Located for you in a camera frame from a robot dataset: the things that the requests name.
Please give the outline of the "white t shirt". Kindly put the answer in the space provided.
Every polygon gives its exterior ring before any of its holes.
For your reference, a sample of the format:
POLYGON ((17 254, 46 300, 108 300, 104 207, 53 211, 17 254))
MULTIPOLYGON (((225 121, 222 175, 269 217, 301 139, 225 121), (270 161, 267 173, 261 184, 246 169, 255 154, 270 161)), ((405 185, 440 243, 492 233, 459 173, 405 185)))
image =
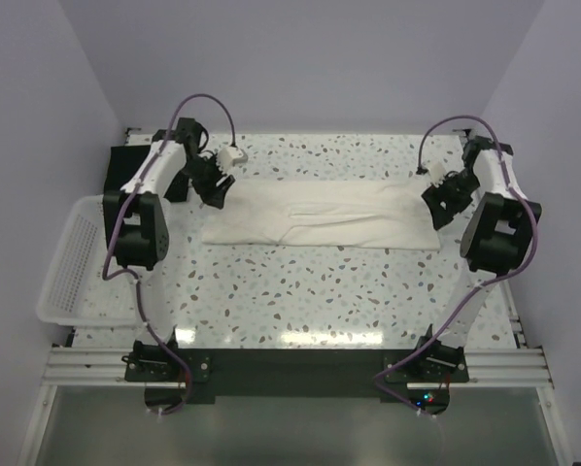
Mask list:
POLYGON ((208 214, 209 245, 440 249, 418 180, 241 180, 208 214))

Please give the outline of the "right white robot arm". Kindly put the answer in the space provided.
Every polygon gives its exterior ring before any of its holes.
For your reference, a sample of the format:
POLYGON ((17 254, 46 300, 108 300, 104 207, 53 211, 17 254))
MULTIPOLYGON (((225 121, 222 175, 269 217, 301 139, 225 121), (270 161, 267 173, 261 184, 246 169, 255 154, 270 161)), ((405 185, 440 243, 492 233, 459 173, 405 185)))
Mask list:
POLYGON ((440 318, 432 323, 412 358, 415 375, 435 381, 462 357, 473 322, 496 285, 528 266, 536 250, 541 206, 527 199, 513 171, 513 151, 477 136, 462 154, 463 168, 449 172, 422 194, 433 227, 439 230, 478 205, 460 244, 461 274, 440 318))

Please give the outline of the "aluminium front rail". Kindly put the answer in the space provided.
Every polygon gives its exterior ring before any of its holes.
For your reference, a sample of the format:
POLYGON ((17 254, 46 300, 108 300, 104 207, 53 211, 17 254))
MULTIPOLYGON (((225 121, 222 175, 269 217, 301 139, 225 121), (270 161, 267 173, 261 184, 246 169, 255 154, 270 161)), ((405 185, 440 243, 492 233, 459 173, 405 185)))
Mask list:
MULTIPOLYGON (((56 386, 125 385, 126 349, 54 348, 42 383, 56 386)), ((542 349, 474 349, 466 356, 471 387, 552 387, 542 349)))

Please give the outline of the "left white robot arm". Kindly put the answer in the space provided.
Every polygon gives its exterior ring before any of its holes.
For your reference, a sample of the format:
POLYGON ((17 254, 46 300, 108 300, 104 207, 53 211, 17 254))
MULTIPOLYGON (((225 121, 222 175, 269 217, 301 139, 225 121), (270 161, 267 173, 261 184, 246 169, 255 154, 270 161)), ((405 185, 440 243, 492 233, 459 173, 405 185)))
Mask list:
POLYGON ((184 190, 193 187, 201 201, 218 210, 235 183, 223 164, 241 153, 231 146, 205 156, 208 131, 193 118, 181 117, 175 128, 154 134, 140 166, 120 187, 102 198, 107 253, 102 279, 120 275, 133 286, 133 300, 142 331, 142 344, 166 345, 174 339, 175 325, 165 310, 163 261, 170 248, 170 233, 162 199, 176 178, 184 190))

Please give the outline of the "folded black t shirt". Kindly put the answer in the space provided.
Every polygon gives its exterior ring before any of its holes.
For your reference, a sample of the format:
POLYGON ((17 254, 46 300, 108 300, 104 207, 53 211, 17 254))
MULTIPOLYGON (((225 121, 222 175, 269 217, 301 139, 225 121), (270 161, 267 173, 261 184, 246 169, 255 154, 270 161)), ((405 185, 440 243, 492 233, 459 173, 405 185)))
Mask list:
MULTIPOLYGON (((120 190, 142 166, 150 148, 150 145, 111 147, 102 193, 120 190)), ((170 203, 186 202, 188 200, 188 184, 188 175, 183 170, 179 171, 173 178, 164 197, 170 203)))

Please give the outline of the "white plastic basket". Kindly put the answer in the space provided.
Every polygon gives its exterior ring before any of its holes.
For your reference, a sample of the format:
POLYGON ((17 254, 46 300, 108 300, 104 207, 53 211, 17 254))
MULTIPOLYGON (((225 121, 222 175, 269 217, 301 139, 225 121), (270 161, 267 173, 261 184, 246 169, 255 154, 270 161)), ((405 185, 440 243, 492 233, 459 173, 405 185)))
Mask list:
POLYGON ((36 305, 39 320, 61 326, 134 326, 128 276, 102 279, 106 253, 102 197, 84 197, 73 206, 57 244, 36 305))

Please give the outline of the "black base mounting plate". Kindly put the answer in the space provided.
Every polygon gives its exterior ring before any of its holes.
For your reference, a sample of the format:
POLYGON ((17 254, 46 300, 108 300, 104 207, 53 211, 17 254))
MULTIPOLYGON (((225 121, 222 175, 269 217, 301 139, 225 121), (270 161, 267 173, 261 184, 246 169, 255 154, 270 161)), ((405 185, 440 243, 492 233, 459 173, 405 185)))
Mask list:
POLYGON ((461 350, 178 349, 134 344, 124 378, 145 385, 149 408, 213 404, 220 397, 376 398, 443 413, 450 387, 470 380, 461 350))

